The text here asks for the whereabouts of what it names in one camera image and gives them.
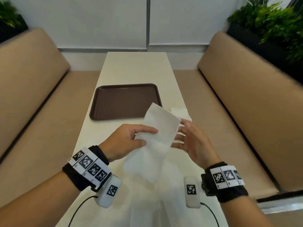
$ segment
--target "table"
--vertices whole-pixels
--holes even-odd
[[[108,52],[96,88],[102,85],[145,83],[157,85],[164,109],[170,110],[172,107],[186,107],[166,53]],[[140,124],[143,121],[143,119],[92,121],[89,118],[92,100],[74,153],[84,146],[89,147],[100,144],[123,123]],[[134,213],[134,210],[133,212],[131,211],[132,202],[136,200],[136,196],[133,194],[133,188],[136,187],[136,184],[132,176],[123,172],[123,162],[124,159],[121,159],[109,165],[113,174],[123,181],[112,206],[104,209],[97,206],[93,199],[88,200],[77,212],[71,227],[130,226],[131,222],[133,226],[137,225],[134,222],[134,218],[136,215],[140,216],[140,213]],[[168,216],[166,212],[163,212],[165,205],[167,208],[169,207],[171,219],[173,215],[173,226],[184,226],[184,223],[191,223],[191,226],[196,226],[196,221],[201,220],[203,221],[203,225],[201,226],[217,226],[214,217],[206,207],[201,207],[200,210],[187,209],[185,207],[183,177],[186,175],[195,175],[199,179],[200,174],[204,173],[203,170],[195,165],[185,152],[171,148],[165,160],[163,171],[165,173],[161,175],[161,179],[156,187],[159,192],[154,194],[155,197],[149,196],[146,198],[147,201],[144,202],[144,204],[149,205],[150,202],[154,202],[153,199],[157,199],[158,194],[161,194],[161,196],[164,195],[166,199],[165,202],[156,201],[159,202],[157,203],[159,204],[159,209],[156,214],[152,214],[151,218],[157,218],[160,221],[158,223],[154,222],[150,226],[170,226]],[[148,186],[151,190],[155,188],[150,185]],[[66,227],[80,203],[92,195],[94,195],[94,192],[89,188],[81,192],[57,224],[57,227]],[[206,197],[203,193],[200,193],[200,199],[213,210],[220,226],[227,226],[217,199]]]

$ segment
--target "white paper napkin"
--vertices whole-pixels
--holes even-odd
[[[147,145],[131,152],[124,162],[123,169],[141,176],[150,183],[156,183],[180,121],[179,118],[153,103],[146,112],[142,124],[155,127],[159,132],[136,135],[135,139],[146,140]]]

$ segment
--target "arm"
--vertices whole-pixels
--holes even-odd
[[[222,162],[215,152],[206,134],[192,122],[183,119],[184,127],[179,128],[175,140],[183,143],[173,143],[172,147],[184,150],[198,166],[206,170],[208,167]],[[221,208],[230,227],[273,227],[266,215],[249,197],[238,197],[221,204]]]
[[[134,140],[137,132],[157,133],[143,125],[123,124],[99,145],[109,162],[146,145]],[[80,191],[64,172],[59,172],[19,198],[0,208],[0,227],[52,227],[65,214]]]

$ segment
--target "potted plant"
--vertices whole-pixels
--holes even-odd
[[[0,43],[28,29],[24,19],[12,3],[0,0]]]
[[[247,0],[228,18],[227,34],[303,84],[303,17],[267,3]]]

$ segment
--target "brown tray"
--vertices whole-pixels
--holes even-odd
[[[95,91],[92,120],[143,118],[152,103],[162,107],[155,84],[108,85]]]

